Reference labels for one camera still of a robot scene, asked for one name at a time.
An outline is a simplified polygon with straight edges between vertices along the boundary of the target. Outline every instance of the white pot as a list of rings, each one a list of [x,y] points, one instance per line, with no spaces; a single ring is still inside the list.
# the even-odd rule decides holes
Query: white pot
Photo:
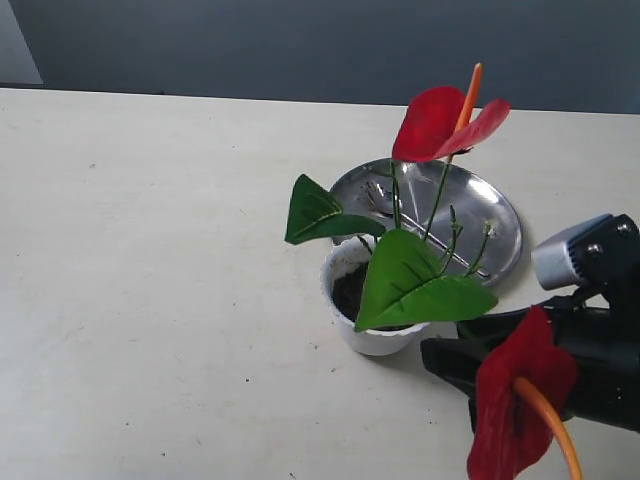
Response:
[[[372,239],[368,237],[367,241],[373,248]],[[360,265],[368,262],[370,258],[371,254],[356,237],[350,238],[334,247],[322,267],[322,293],[336,318],[335,324],[340,335],[351,348],[363,355],[391,355],[409,345],[411,340],[429,324],[420,323],[404,330],[396,331],[365,330],[364,332],[356,333],[353,330],[354,323],[338,310],[331,298],[336,280],[354,272]]]

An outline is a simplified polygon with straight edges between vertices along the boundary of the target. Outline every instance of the white table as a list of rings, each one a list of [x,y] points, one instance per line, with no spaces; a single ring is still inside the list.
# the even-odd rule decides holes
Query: white table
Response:
[[[403,114],[0,90],[0,478],[467,478],[465,397],[417,345],[350,351],[328,242],[283,241],[295,178],[388,156]],[[460,164],[528,245],[640,220],[640,117],[516,111]],[[549,295],[527,262],[500,293]],[[586,478],[637,477],[636,434],[568,426]],[[521,478],[567,478],[557,447]]]

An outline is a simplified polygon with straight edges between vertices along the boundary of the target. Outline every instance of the gray wall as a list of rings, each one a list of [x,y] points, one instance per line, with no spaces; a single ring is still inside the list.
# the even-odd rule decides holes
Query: gray wall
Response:
[[[640,112],[639,0],[11,0],[49,88]]]

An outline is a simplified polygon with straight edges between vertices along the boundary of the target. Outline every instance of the silver metal plate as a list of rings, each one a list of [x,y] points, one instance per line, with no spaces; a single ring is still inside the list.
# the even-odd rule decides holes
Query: silver metal plate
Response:
[[[366,215],[378,220],[388,229],[394,223],[372,208],[367,196],[367,182],[377,182],[391,191],[389,159],[375,160],[354,168],[340,178],[331,188],[331,193],[342,204],[345,213]],[[426,225],[435,201],[438,182],[442,175],[442,162],[398,164],[396,175],[400,186],[402,212],[421,225]],[[522,224],[509,201],[489,183],[477,175],[451,166],[434,217],[431,232],[449,245],[451,242],[451,218],[449,205],[455,207],[458,223],[464,230],[457,242],[456,252],[463,259],[472,262],[481,247],[483,229],[486,222],[491,225],[491,235],[480,265],[489,273],[488,278],[476,276],[484,285],[493,286],[504,280],[514,269],[523,249]],[[403,225],[407,230],[415,231]],[[334,238],[339,244],[347,237]],[[433,243],[436,251],[442,251]],[[465,267],[452,261],[448,272],[462,273]]]

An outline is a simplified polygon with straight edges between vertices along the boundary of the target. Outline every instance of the artificial anthurium plant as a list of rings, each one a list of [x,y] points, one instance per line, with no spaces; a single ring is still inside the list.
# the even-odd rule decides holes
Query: artificial anthurium plant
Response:
[[[454,158],[486,140],[510,111],[508,102],[497,99],[471,120],[481,77],[482,65],[478,64],[466,95],[454,87],[440,86],[410,102],[390,161],[394,228],[387,230],[372,218],[345,213],[327,190],[306,175],[295,182],[286,242],[298,245],[318,238],[356,235],[371,253],[360,308],[352,319],[356,332],[426,322],[464,322],[484,315],[498,303],[473,277],[489,239],[489,226],[477,258],[462,274],[447,273],[463,227],[456,221],[453,205],[449,206],[452,239],[444,255],[427,241]],[[403,162],[438,159],[445,159],[444,169],[425,231],[420,235],[405,230],[401,228],[396,170]],[[372,245],[364,235],[373,237]],[[575,450],[558,415],[576,378],[573,358],[553,345],[546,313],[532,307],[505,342],[486,352],[478,370],[477,424],[467,461],[469,478],[513,480],[540,460],[555,436],[571,478],[581,479]]]

